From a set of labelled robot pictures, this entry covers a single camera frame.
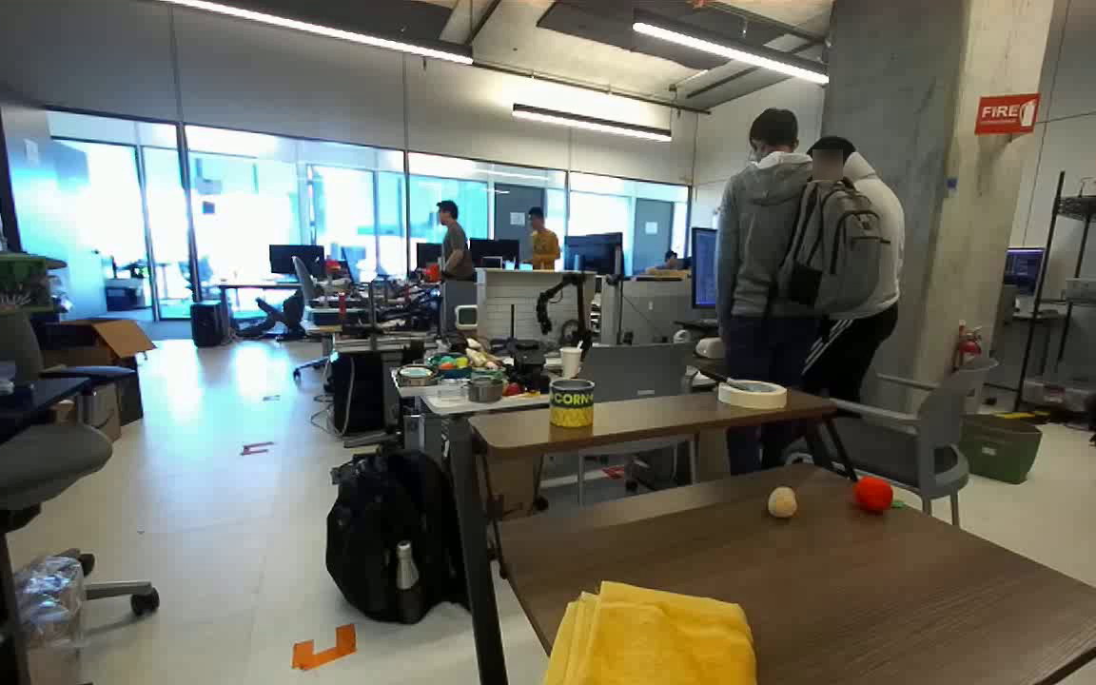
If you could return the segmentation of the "person in white top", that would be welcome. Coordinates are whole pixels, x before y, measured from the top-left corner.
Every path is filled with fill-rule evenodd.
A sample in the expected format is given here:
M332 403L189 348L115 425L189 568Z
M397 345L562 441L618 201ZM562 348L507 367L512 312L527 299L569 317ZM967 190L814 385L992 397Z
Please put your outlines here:
M862 400L880 345L900 328L906 204L848 137L817 137L810 159L844 173L869 196L888 237L874 288L855 308L821 319L821 348L803 371L803 389L814 397Z

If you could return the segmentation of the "beige potato toy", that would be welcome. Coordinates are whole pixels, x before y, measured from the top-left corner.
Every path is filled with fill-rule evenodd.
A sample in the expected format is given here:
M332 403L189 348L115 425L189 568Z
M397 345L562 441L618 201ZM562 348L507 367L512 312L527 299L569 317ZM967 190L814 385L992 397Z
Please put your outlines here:
M801 512L801 499L791 487L772 487L768 499L767 499L767 509L777 516L777 521L791 521Z

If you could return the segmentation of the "person in grey hoodie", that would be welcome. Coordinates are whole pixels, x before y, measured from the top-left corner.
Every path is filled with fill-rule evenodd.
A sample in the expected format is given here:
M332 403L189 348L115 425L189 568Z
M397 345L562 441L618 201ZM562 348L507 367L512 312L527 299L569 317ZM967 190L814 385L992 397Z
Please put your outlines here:
M718 201L725 367L735 380L795 385L821 319L777 291L801 196L817 163L801 148L801 116L768 105L750 123L754 159Z

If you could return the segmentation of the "black office chair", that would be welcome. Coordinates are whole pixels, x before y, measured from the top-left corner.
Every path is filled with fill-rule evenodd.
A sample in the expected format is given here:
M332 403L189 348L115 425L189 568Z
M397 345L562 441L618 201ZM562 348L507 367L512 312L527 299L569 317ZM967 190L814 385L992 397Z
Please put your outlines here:
M26 525L49 499L94 477L115 457L115 435L94 425L94 392L120 389L126 365L49 365L26 317L0 317L0 516Z

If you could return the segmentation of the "white tape roll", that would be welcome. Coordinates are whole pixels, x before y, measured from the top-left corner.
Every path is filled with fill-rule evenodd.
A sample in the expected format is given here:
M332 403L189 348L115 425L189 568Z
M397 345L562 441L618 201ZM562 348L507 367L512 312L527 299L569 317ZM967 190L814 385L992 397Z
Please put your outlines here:
M727 376L717 392L718 392L718 403L746 405L746 412L782 412L787 403L787 389L772 380Z

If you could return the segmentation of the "yellow terry towel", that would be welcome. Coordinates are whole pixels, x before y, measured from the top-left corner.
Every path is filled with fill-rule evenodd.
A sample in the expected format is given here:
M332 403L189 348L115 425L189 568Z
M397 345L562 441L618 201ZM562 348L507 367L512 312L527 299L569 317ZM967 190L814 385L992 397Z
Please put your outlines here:
M546 685L759 685L759 645L732 602L602 582L554 639Z

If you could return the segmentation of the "yellow green jar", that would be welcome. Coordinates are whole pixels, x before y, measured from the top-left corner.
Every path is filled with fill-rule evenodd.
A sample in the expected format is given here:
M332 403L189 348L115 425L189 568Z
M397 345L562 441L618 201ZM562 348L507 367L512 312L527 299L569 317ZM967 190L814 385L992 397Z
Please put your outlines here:
M547 412L560 428L587 428L593 421L593 385L587 376L555 380Z

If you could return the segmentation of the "red tomato toy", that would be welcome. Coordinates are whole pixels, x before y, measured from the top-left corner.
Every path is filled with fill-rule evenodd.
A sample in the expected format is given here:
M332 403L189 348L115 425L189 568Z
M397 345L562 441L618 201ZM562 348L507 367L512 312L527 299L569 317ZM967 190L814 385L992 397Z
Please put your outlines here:
M864 512L888 512L896 506L896 487L880 477L862 477L853 499Z

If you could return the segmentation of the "black backpack on floor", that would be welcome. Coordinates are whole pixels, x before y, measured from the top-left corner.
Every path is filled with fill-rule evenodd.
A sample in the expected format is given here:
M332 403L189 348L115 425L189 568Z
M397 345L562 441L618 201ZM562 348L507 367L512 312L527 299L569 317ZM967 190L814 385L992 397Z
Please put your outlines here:
M457 501L420 450L357 454L332 471L329 575L370 621L420 625L465 602Z

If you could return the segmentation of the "grey backpack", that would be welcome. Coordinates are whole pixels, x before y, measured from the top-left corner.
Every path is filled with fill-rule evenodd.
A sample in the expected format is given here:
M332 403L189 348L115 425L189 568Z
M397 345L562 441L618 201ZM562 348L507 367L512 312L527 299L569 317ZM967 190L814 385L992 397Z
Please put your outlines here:
M803 186L777 298L817 317L862 308L888 252L892 237L873 201L848 177L817 171Z

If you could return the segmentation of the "cardboard box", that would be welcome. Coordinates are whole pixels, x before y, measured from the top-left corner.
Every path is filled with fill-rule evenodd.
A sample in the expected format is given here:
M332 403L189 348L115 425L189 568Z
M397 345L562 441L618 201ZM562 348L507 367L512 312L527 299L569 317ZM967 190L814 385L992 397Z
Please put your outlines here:
M49 365L106 365L120 367L120 417L136 421L143 400L143 359L153 348L149 329L136 319L61 319L44 340Z

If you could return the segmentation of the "red wall sign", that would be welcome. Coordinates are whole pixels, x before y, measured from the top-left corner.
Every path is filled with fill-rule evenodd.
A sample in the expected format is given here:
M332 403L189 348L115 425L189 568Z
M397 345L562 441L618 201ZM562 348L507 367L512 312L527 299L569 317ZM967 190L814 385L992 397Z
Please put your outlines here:
M1034 93L982 93L973 111L978 137L1020 137L1030 131L1038 123Z

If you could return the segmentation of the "green bin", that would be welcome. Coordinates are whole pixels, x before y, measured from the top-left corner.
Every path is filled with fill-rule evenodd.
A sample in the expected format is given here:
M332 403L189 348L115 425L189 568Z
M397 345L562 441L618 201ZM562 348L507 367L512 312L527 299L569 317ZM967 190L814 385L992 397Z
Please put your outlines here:
M1043 428L999 416L970 416L962 421L962 457L970 471L999 482L1024 482L1038 457Z

